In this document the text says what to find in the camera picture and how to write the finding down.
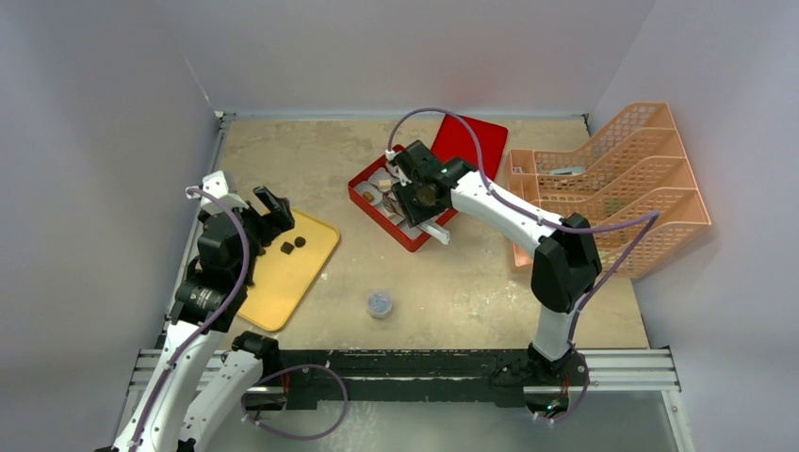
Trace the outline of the dark square chocolate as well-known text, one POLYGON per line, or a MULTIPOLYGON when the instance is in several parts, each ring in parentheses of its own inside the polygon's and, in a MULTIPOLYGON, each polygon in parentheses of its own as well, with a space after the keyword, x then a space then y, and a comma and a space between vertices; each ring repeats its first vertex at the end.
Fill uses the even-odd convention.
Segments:
POLYGON ((291 254, 294 249, 295 249, 294 245, 289 242, 284 242, 281 246, 281 252, 286 255, 291 254))

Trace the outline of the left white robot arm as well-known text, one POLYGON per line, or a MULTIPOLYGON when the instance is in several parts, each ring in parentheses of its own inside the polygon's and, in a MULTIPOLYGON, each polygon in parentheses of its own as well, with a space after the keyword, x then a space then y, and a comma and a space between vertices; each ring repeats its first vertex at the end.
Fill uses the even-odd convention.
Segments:
POLYGON ((277 342, 258 333, 239 336, 221 370, 200 381, 253 286, 257 257, 295 226, 288 199, 254 189, 259 213, 223 181, 190 186, 201 204, 198 251, 175 290, 166 336, 154 372, 110 451, 205 451, 222 421, 254 383, 278 379, 277 342))

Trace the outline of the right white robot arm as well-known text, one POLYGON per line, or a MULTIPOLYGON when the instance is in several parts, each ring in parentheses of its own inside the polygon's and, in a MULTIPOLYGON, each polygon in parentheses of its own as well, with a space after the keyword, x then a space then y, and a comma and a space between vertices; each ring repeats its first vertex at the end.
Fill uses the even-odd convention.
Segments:
POLYGON ((385 156, 399 178, 392 192, 410 225, 455 210, 491 226, 531 256, 530 289, 541 311, 529 346, 529 370, 542 383, 561 376, 576 353, 572 327, 577 309, 602 270, 587 219, 537 208, 461 157, 441 161, 419 140, 385 156))

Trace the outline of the red compartment box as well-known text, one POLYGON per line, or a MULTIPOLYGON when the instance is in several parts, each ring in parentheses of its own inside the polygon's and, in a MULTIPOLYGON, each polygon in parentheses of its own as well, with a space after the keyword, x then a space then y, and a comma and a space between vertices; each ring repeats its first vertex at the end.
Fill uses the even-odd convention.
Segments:
MULTIPOLYGON (((432 237, 420 231, 417 226, 411 227, 396 205, 394 196, 378 188, 378 182, 382 179, 397 181, 389 173, 385 163, 385 157, 381 156, 349 180, 347 187, 350 199, 403 248, 415 252, 432 237), (362 198, 364 191, 369 191, 375 196, 373 204, 362 198)), ((454 215, 454 211, 448 210, 431 221, 437 222, 444 228, 454 215)))

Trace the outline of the metal tweezers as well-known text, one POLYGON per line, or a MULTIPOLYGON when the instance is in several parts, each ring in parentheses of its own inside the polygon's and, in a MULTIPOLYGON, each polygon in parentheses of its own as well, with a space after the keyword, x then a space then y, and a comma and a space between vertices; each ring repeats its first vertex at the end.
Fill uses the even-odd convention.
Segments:
POLYGON ((443 245, 448 245, 450 241, 450 233, 435 221, 424 221, 417 225, 417 228, 430 237, 435 238, 443 245))

